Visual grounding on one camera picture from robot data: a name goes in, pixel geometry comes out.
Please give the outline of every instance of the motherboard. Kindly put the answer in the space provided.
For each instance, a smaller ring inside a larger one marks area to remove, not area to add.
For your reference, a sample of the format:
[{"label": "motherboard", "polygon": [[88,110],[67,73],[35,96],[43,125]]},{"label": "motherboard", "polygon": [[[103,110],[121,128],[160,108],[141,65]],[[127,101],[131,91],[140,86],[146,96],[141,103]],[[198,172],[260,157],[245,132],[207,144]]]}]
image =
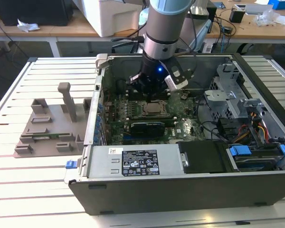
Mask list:
[{"label": "motherboard", "polygon": [[150,102],[136,99],[125,94],[104,103],[108,144],[174,144],[205,139],[196,119],[197,104],[189,92],[167,92]]}]

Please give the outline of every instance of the sticker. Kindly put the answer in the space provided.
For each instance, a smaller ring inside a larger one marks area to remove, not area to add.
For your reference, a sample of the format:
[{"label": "sticker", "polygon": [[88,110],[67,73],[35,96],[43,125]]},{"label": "sticker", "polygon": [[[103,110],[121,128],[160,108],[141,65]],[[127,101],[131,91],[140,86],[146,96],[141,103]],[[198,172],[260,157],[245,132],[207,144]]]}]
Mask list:
[{"label": "sticker", "polygon": [[109,154],[122,154],[123,153],[123,148],[109,148]]},{"label": "sticker", "polygon": [[122,151],[122,154],[123,176],[128,177],[160,174],[156,150]]}]

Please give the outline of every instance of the white plastic bag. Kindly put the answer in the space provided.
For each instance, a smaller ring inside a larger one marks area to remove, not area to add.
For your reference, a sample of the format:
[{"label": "white plastic bag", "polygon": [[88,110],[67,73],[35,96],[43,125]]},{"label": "white plastic bag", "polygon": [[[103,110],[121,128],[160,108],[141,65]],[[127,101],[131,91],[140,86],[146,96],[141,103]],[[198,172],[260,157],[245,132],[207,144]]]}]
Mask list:
[{"label": "white plastic bag", "polygon": [[264,11],[263,14],[258,14],[253,19],[253,22],[258,26],[275,25],[275,12],[272,9]]}]

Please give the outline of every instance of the gray plastic block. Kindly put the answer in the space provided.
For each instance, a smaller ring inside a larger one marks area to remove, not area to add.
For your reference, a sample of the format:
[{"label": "gray plastic block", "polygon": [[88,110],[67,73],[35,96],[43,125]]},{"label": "gray plastic block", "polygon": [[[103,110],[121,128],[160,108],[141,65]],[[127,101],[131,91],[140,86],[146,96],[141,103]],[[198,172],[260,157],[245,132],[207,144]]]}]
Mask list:
[{"label": "gray plastic block", "polygon": [[17,145],[15,151],[18,154],[31,154],[33,152],[33,149],[29,144],[22,144],[22,145]]},{"label": "gray plastic block", "polygon": [[[69,113],[64,113],[60,105],[44,108],[45,114],[32,113],[21,135],[18,146],[30,144],[32,151],[15,149],[14,157],[45,157],[63,155],[81,155],[85,138],[89,112],[83,104],[76,104],[76,122],[72,122]],[[70,143],[72,150],[57,150],[57,143]]]},{"label": "gray plastic block", "polygon": [[90,111],[90,107],[91,107],[91,102],[92,102],[92,99],[91,98],[85,98],[84,99],[84,110],[85,110],[85,113],[88,113]]},{"label": "gray plastic block", "polygon": [[22,143],[34,143],[35,142],[32,136],[29,136],[29,137],[22,136],[20,137],[20,141]]},{"label": "gray plastic block", "polygon": [[76,122],[76,108],[74,100],[70,95],[71,85],[68,82],[61,82],[58,86],[58,91],[62,93],[63,100],[67,106],[72,122]]},{"label": "gray plastic block", "polygon": [[56,143],[56,149],[58,152],[71,152],[73,150],[71,144],[68,142]]},{"label": "gray plastic block", "polygon": [[34,99],[31,107],[35,114],[45,114],[44,108],[47,108],[48,106],[45,99]]},{"label": "gray plastic block", "polygon": [[44,117],[34,117],[31,120],[32,124],[48,124],[52,122],[52,118],[50,116],[44,116]]},{"label": "gray plastic block", "polygon": [[69,134],[65,134],[65,135],[60,135],[59,139],[63,142],[65,141],[74,141],[75,137],[73,135],[73,133],[69,133]]},{"label": "gray plastic block", "polygon": [[76,136],[75,142],[76,142],[77,148],[82,151],[84,149],[84,141],[80,139],[79,134]]},{"label": "gray plastic block", "polygon": [[63,113],[68,113],[68,109],[67,109],[66,104],[61,104],[61,109],[62,109]]}]

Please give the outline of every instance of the barcode label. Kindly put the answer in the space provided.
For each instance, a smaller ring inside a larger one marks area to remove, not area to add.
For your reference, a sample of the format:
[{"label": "barcode label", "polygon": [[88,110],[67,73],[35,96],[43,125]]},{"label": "barcode label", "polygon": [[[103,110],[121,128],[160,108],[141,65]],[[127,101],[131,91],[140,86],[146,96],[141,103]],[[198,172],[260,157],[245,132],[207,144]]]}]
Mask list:
[{"label": "barcode label", "polygon": [[123,153],[123,148],[113,148],[113,147],[110,147],[109,148],[109,154],[122,154]]}]

